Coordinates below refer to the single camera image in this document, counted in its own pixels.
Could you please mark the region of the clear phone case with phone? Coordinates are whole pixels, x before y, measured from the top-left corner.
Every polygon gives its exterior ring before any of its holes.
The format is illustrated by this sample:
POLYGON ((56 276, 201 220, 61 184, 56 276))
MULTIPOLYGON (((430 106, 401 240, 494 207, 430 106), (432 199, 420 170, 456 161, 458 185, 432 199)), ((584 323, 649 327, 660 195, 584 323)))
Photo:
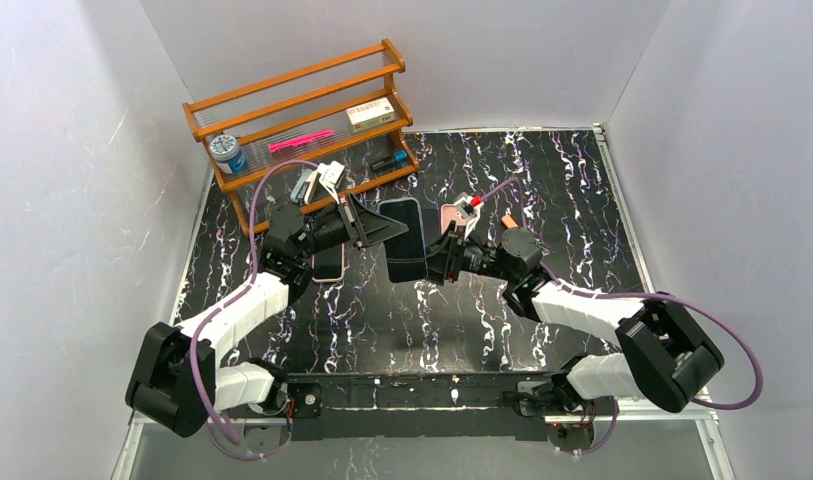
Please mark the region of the clear phone case with phone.
POLYGON ((379 211, 408 227, 405 233, 384 242, 389 281, 405 283, 425 279, 427 265, 419 202, 413 197, 389 199, 380 203, 379 211))

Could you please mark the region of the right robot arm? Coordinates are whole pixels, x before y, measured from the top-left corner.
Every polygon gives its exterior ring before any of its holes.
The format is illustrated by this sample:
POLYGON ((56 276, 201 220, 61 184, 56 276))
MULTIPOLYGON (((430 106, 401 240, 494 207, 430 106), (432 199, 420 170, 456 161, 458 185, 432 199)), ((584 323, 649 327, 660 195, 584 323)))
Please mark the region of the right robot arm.
POLYGON ((573 357, 531 399, 570 409, 602 397, 632 397, 679 413, 724 367, 720 349, 676 300, 575 288, 557 279, 542 259, 533 233, 520 227, 506 230, 491 246, 451 225, 426 249, 429 281, 442 285, 462 272, 503 280, 502 297, 516 315, 616 347, 609 355, 573 357))

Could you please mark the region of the black smartphone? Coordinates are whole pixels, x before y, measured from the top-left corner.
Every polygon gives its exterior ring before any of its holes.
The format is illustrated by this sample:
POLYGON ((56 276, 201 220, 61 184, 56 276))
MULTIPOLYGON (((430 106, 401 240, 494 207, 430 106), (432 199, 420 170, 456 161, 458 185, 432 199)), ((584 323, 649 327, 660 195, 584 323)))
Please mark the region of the black smartphone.
POLYGON ((423 207, 421 209, 422 240, 424 255, 429 252, 430 246, 441 237, 440 210, 437 206, 423 207))

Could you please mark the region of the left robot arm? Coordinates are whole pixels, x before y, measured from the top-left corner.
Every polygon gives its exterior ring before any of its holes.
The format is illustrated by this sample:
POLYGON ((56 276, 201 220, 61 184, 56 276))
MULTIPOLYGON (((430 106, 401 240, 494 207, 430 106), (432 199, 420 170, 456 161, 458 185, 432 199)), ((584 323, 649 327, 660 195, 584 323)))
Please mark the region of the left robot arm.
POLYGON ((312 219, 292 203, 272 211, 263 244, 253 251, 248 281, 177 325, 145 333, 125 393, 133 410, 187 438, 207 422, 239 441, 228 410, 274 399, 286 376, 263 360, 224 367, 222 359, 265 320, 296 302, 312 278, 312 257, 351 244, 375 246, 408 232, 396 219, 365 207, 353 194, 312 219))

